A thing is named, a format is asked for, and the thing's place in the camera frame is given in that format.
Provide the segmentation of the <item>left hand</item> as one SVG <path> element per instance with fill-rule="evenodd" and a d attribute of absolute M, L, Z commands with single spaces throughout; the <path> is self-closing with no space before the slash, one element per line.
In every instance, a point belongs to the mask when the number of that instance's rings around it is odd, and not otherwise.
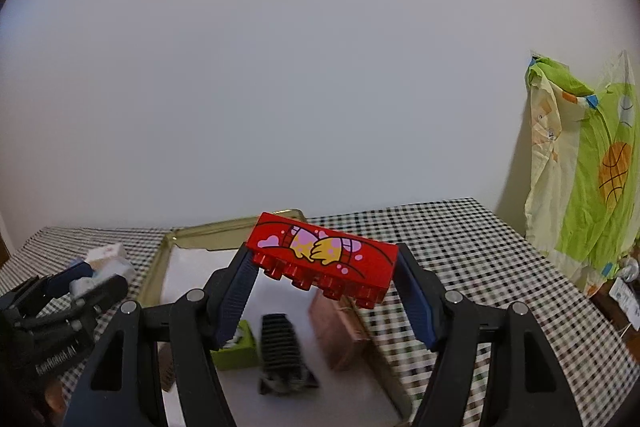
<path fill-rule="evenodd" d="M 61 381 L 58 377 L 40 381 L 37 390 L 41 397 L 32 409 L 35 419 L 41 426 L 62 426 L 67 405 Z"/>

